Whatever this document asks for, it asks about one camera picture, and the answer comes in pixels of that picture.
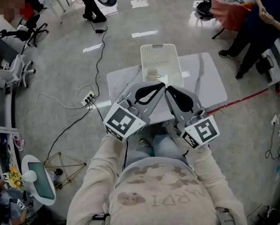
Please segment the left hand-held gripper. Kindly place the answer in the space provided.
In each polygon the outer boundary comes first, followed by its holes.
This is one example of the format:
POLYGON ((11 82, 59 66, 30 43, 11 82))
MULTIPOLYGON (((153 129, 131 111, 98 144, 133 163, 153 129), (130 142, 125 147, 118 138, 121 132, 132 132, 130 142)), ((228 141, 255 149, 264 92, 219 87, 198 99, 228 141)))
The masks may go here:
POLYGON ((143 127, 150 124, 150 115, 162 98, 166 86, 163 82, 138 82, 133 84, 106 117, 106 131, 121 142, 126 142, 143 127))

